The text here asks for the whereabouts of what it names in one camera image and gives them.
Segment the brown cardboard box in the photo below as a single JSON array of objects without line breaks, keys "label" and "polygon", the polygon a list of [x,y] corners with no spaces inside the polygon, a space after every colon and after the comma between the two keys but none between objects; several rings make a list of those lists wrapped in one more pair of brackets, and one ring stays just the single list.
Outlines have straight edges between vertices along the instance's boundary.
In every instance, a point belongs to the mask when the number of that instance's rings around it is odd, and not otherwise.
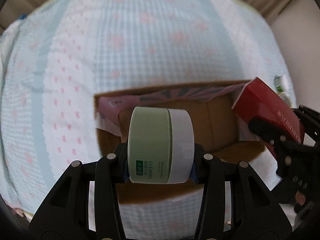
[{"label": "brown cardboard box", "polygon": [[[136,175],[132,182],[117,184],[121,204],[167,200],[198,191],[187,178],[193,150],[200,144],[229,163],[252,160],[264,151],[257,139],[240,139],[240,125],[232,111],[232,93],[242,83],[190,83],[104,92],[95,96],[96,115],[105,127],[98,132],[104,153],[131,139],[134,155],[143,155],[146,182]],[[151,168],[148,159],[156,164]]]}]

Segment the white green supplement bottle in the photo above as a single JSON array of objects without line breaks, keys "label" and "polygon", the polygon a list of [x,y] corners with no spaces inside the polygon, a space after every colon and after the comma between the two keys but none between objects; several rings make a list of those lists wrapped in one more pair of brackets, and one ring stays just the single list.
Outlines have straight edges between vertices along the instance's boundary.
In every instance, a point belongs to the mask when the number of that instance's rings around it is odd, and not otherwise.
[{"label": "white green supplement bottle", "polygon": [[289,90],[289,81],[286,75],[277,75],[274,77],[274,86],[278,93],[283,93]]}]

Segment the pale green cream jar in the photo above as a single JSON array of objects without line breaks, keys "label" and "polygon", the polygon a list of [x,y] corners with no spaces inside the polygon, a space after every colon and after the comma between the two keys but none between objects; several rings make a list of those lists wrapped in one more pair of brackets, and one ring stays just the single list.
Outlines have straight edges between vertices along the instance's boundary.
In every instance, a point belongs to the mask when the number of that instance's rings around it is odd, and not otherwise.
[{"label": "pale green cream jar", "polygon": [[130,180],[139,184],[182,184],[194,162],[194,130],[184,109],[136,107],[127,141]]}]

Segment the red rectangular carton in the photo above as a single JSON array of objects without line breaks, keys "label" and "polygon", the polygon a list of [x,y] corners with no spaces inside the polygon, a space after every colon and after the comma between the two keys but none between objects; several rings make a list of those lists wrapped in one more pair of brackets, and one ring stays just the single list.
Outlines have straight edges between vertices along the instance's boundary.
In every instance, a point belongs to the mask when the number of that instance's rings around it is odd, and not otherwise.
[{"label": "red rectangular carton", "polygon": [[261,118],[283,129],[296,142],[303,142],[304,128],[299,118],[285,101],[258,77],[245,84],[232,109],[246,124],[253,118]]}]

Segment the blue pink patterned bedsheet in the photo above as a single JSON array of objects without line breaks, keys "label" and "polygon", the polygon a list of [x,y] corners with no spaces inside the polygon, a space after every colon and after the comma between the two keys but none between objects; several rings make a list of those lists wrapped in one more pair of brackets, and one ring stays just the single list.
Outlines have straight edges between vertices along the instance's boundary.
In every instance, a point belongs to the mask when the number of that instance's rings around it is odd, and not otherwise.
[{"label": "blue pink patterned bedsheet", "polygon": [[71,161],[101,157],[95,94],[289,76],[240,0],[52,0],[4,32],[1,69],[1,195],[31,214]]}]

